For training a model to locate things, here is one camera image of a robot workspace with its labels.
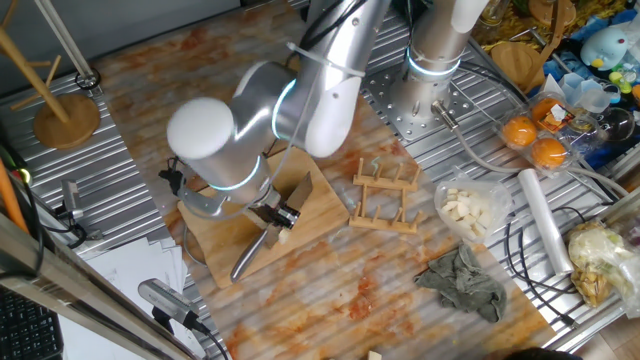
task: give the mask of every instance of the metal table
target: metal table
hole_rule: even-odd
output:
[[[384,78],[385,74],[391,76],[393,71],[397,71],[397,65],[403,59],[404,46],[407,44],[408,37],[409,29],[406,22],[391,9],[378,34],[367,69],[368,74]],[[468,46],[463,60],[493,67],[488,56],[473,42]],[[59,95],[80,91],[73,79],[72,75],[55,81],[51,86],[53,93]],[[500,114],[510,109],[512,104],[505,94],[484,78],[463,71],[457,72],[454,83],[462,96],[460,99],[463,104],[469,100],[468,103],[472,105],[470,106],[471,112],[459,117],[458,121],[465,138],[473,149],[480,156],[495,164],[525,165],[523,159],[514,151],[506,148],[503,142],[495,136],[492,130],[492,120],[482,112],[484,110],[489,116],[499,117]],[[368,90],[367,86],[371,85],[369,81],[365,81],[364,84],[365,98],[370,101],[374,109],[379,111],[381,120],[395,129],[392,119],[389,119],[385,114],[386,104],[376,100],[376,96]],[[11,104],[33,93],[33,90],[24,91],[0,100],[0,123],[7,130],[12,145],[29,162],[34,177],[34,192],[49,206],[55,208],[61,204],[60,179],[72,178],[78,181],[82,202],[86,209],[86,216],[81,219],[80,223],[86,228],[99,228],[104,234],[102,241],[90,242],[87,246],[80,248],[79,253],[83,256],[93,256],[141,237],[147,237],[150,241],[169,237],[162,218],[136,170],[104,101],[101,98],[94,99],[102,115],[101,125],[94,136],[77,148],[56,151],[41,145],[32,132],[33,117],[39,109],[41,101],[36,101],[17,112],[9,110]],[[515,175],[489,172],[475,164],[464,152],[455,136],[443,125],[429,127],[422,134],[412,133],[410,134],[413,135],[411,140],[402,138],[397,131],[396,135],[421,165],[424,172],[436,183],[451,179],[453,166],[459,167],[473,179],[501,181],[510,189],[515,199],[514,211],[519,218],[523,218],[522,215],[527,211],[528,205]],[[561,175],[554,179],[543,179],[542,187],[552,209],[565,205],[572,206],[588,217],[605,210],[605,206],[601,205],[601,198],[590,190],[592,187],[597,188],[590,179],[578,181],[569,175]],[[530,221],[530,218],[523,218],[523,220],[514,223],[510,240],[512,250],[517,250],[516,239],[518,232],[522,231],[522,224]],[[575,214],[557,214],[556,221],[563,231],[567,231],[577,224]],[[501,229],[487,241],[486,245],[500,263],[508,267],[503,246],[505,239],[504,229]],[[568,278],[552,276],[551,266],[544,254],[535,226],[527,227],[525,249],[529,272],[534,280],[564,288],[572,286]],[[520,261],[515,257],[514,262],[517,267],[521,266]],[[569,314],[578,322],[588,325],[586,328],[580,329],[579,333],[571,332],[562,322],[555,319],[555,314],[539,300],[534,299],[531,289],[524,282],[518,279],[515,281],[527,296],[532,298],[533,303],[558,333],[558,336],[548,344],[554,348],[575,350],[602,327],[623,314],[620,301],[616,297],[610,298],[595,310],[586,307],[579,295],[558,295],[541,290],[542,296],[558,310]],[[209,328],[215,328],[206,305],[190,276],[187,277],[184,294],[198,304],[205,324]],[[199,336],[199,340],[212,357],[217,355],[218,350],[210,340],[202,336]]]

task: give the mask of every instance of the metal rod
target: metal rod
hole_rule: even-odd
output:
[[[62,47],[67,52],[67,55],[69,55],[69,58],[73,62],[73,65],[80,73],[80,76],[85,80],[89,80],[90,78],[92,78],[94,75],[91,67],[89,67],[87,60],[85,60],[85,58],[82,56],[78,45],[76,45],[75,41],[73,41],[69,30],[67,30],[64,22],[62,22],[60,15],[58,15],[58,12],[51,4],[51,1],[35,0],[35,2],[42,12],[44,18],[49,23],[49,26],[51,26],[54,34],[60,41],[60,44],[62,44]]]

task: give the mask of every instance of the gray cloth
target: gray cloth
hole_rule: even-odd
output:
[[[429,261],[429,270],[413,281],[420,287],[438,290],[444,307],[477,311],[492,323],[502,318],[507,306],[504,286],[484,273],[473,251],[465,244]]]

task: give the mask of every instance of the plush toy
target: plush toy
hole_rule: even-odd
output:
[[[585,65],[591,65],[598,70],[611,70],[627,52],[628,39],[625,33],[608,27],[593,34],[582,46],[580,57]]]

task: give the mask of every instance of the perforated metal plate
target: perforated metal plate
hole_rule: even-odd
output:
[[[362,94],[365,96],[371,107],[378,112],[380,118],[395,130],[396,136],[403,143],[411,142],[424,137],[429,132],[442,126],[440,119],[422,123],[412,119],[403,118],[393,107],[390,92],[391,84],[402,69],[402,64],[394,65],[388,69],[365,78],[362,85]],[[451,85],[451,102],[449,113],[456,118],[473,111],[473,104],[462,96],[453,85]]]

